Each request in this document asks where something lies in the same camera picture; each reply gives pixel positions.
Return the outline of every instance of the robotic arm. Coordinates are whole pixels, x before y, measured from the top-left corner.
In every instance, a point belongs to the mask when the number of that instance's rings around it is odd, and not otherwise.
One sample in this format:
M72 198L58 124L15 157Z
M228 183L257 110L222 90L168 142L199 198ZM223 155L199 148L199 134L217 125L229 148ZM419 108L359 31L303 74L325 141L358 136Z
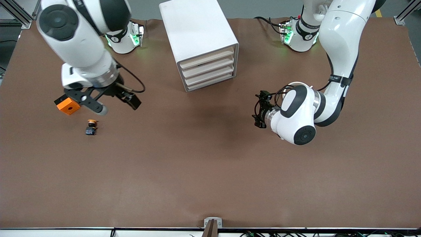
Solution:
M99 38L106 32L127 32L131 24L128 3L125 0L43 0L41 7L38 31L65 62L61 68L65 94L100 115L107 113L107 108L97 101L102 95L116 96L137 109L140 100L133 90L124 86L116 61ZM94 90L99 94L93 98Z
M332 69L329 83L324 92L305 84L286 86L281 89L286 93L281 106L270 103L280 93L261 91L256 95L260 104L259 114L254 115L256 126L269 125L281 139L304 145L315 137L314 125L324 127L339 117L354 76L362 30L374 4L375 0L304 1L301 18L283 28L282 40L295 51L306 51L318 35Z

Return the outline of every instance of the brown table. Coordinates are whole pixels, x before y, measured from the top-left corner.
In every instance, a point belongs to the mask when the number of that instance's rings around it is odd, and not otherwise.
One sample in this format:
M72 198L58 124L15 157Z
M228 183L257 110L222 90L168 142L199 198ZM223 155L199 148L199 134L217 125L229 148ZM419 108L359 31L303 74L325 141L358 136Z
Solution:
M62 61L35 25L24 30L0 87L0 227L193 227L208 216L225 227L419 227L421 70L407 29L369 20L341 116L294 146L253 125L254 94L324 86L325 52L293 52L255 19L229 22L237 77L186 93L162 21L147 21L144 47L115 55L145 82L143 103L103 98L104 117L57 110ZM84 135L88 119L96 136Z

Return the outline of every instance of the white box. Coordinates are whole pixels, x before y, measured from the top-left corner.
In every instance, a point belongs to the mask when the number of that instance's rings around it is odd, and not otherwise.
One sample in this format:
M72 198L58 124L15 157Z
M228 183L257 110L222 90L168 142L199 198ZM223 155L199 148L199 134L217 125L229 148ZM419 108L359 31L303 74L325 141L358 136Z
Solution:
M159 4L187 92L235 77L238 41L217 0Z

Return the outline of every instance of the orange block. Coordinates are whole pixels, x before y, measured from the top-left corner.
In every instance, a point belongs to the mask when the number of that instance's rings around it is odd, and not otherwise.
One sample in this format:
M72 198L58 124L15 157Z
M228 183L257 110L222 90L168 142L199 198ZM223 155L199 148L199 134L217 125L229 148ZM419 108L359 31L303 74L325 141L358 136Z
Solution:
M61 112L71 115L72 113L80 109L80 105L74 100L67 98L61 101L59 104L57 104L57 108L59 108Z

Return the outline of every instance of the gray floor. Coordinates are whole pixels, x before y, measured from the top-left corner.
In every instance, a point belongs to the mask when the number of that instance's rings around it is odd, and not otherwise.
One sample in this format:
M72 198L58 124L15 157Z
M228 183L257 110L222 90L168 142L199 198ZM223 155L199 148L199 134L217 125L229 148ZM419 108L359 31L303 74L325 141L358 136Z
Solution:
M133 18L161 19L158 5L166 0L128 1L132 8ZM297 16L301 13L302 8L302 2L298 0L218 0L218 2L227 18ZM383 17L393 17L403 10L407 4L407 0L387 0L381 8L381 13ZM421 57L421 11L412 13L406 18L405 22L409 29L415 53L418 57ZM18 27L0 27L0 41L16 40L20 31ZM14 46L14 42L0 43L1 67L7 68Z

